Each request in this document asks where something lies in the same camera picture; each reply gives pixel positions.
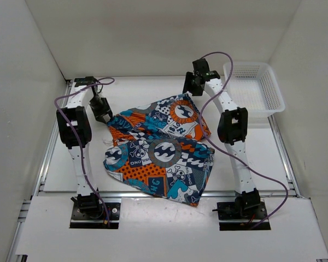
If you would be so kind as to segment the colourful patterned shorts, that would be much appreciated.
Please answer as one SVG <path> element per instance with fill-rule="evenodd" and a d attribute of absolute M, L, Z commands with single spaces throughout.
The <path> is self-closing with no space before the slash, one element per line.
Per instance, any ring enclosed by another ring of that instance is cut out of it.
<path fill-rule="evenodd" d="M 146 194 L 196 207 L 214 164 L 211 134 L 188 93 L 115 115 L 113 147 L 103 165 L 116 180 Z"/>

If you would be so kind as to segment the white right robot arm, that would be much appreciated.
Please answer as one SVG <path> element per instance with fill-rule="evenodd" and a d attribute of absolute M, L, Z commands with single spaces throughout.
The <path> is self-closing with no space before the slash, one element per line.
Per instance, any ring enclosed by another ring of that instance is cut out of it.
<path fill-rule="evenodd" d="M 216 71 L 203 74 L 187 72 L 183 93 L 201 96 L 206 92 L 219 111 L 217 128 L 219 140 L 230 156 L 235 178 L 235 203 L 231 212 L 241 218 L 249 217 L 260 206 L 260 195 L 247 165 L 245 139 L 248 130 L 248 111 L 239 107 L 228 94 L 225 84 Z"/>

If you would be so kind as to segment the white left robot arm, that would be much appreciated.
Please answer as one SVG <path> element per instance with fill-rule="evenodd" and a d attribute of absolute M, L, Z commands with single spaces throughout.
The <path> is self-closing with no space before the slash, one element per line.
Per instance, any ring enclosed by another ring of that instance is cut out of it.
<path fill-rule="evenodd" d="M 98 94 L 104 86 L 98 80 L 85 80 L 74 85 L 74 92 L 55 98 L 56 118 L 62 143 L 68 148 L 77 179 L 77 196 L 72 198 L 81 213 L 91 218 L 109 220 L 109 211 L 93 178 L 89 146 L 92 131 L 86 109 L 90 107 L 98 122 L 106 124 L 112 111 L 107 99 Z"/>

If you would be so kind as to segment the white plastic mesh basket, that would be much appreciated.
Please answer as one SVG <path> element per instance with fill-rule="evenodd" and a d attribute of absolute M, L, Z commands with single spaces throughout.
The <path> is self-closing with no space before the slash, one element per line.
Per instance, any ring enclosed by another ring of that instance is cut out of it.
<path fill-rule="evenodd" d="M 267 63 L 234 62 L 223 65 L 225 78 L 231 75 L 227 92 L 241 108 L 246 108 L 252 122 L 285 110 L 273 69 Z"/>

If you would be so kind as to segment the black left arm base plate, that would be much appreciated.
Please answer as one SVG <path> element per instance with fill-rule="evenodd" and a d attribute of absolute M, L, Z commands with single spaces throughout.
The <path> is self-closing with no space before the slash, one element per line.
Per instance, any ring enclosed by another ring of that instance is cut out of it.
<path fill-rule="evenodd" d="M 71 229 L 118 229 L 121 199 L 106 199 L 107 210 L 101 201 L 98 206 L 79 208 L 75 197 L 71 198 L 73 209 L 69 227 Z"/>

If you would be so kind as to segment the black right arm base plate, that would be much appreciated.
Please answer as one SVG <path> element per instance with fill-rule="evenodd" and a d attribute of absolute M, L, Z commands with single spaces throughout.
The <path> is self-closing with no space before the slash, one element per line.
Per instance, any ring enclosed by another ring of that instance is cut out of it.
<path fill-rule="evenodd" d="M 218 214 L 220 231 L 270 230 L 264 202 L 258 207 L 237 211 L 234 202 L 218 202 L 213 212 Z"/>

